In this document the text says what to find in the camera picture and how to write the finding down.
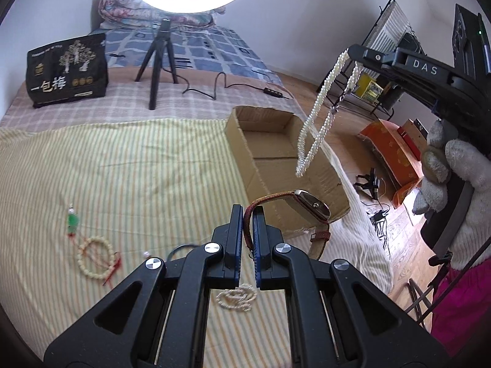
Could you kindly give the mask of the right white gloved hand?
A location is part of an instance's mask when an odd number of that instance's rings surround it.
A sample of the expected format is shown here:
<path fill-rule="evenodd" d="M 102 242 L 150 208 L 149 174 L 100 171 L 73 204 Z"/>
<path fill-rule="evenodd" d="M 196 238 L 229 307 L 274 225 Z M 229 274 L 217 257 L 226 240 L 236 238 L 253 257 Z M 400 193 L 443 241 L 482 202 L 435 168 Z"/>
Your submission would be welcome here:
<path fill-rule="evenodd" d="M 490 237 L 490 160 L 472 144 L 450 140 L 441 121 L 427 136 L 427 149 L 421 157 L 424 177 L 413 206 L 414 214 L 441 211 L 448 202 L 445 181 L 456 174 L 470 182 L 474 194 L 466 217 L 449 246 L 451 267 L 462 270 Z"/>

